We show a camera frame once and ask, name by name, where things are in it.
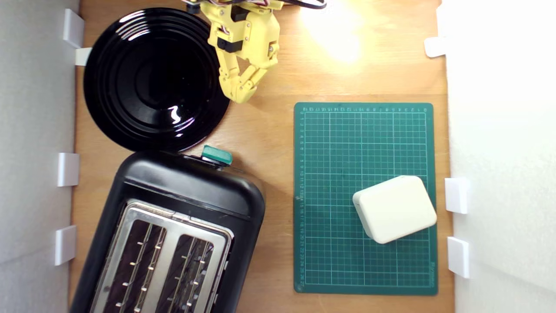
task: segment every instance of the white plastic clip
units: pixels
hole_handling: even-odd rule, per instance
[[[91,54],[93,48],[79,48],[75,49],[75,65],[86,66],[87,60],[89,59],[89,54]]]
[[[466,178],[445,178],[444,190],[446,194],[446,210],[459,214],[467,214],[469,181]]]
[[[75,225],[56,231],[56,252],[54,265],[62,265],[75,258],[77,244],[77,227]]]
[[[58,187],[75,186],[79,183],[79,154],[58,154]]]
[[[448,269],[463,278],[469,278],[468,242],[448,237]]]
[[[448,48],[448,9],[447,4],[443,3],[436,9],[436,22],[438,28],[438,37],[429,37],[425,39],[425,53],[428,57],[438,57],[446,54]]]
[[[75,49],[83,46],[83,32],[85,31],[85,21],[74,11],[66,9],[64,13],[64,33],[63,39]]]

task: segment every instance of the green cutting mat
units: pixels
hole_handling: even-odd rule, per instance
[[[378,244],[365,235],[351,201],[356,191],[398,175],[419,176],[436,207],[431,104],[295,106],[297,292],[438,292],[436,226]]]

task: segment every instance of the wooden table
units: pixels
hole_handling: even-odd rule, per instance
[[[234,154],[235,166],[267,185],[265,221],[238,312],[454,311],[454,279],[447,267],[451,216],[444,209],[449,176],[444,59],[425,56],[423,39],[436,35],[440,0],[329,0],[324,11],[285,7],[279,64],[247,104],[231,104],[204,142]],[[146,7],[183,8],[178,0],[81,0],[85,46],[124,14]],[[116,169],[131,152],[111,142],[85,107],[83,68],[77,69],[76,152],[81,180],[73,194],[76,287]],[[440,287],[435,297],[297,294],[293,289],[293,108],[298,101],[426,101],[434,104]],[[200,147],[190,153],[199,153]]]

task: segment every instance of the toaster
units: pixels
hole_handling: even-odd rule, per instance
[[[209,146],[120,166],[71,313],[235,312],[262,224],[262,184]]]

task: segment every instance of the black plate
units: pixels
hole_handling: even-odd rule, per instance
[[[98,127],[133,151],[187,149],[218,125],[228,104],[210,28],[170,8],[133,12],[99,37],[85,68]]]

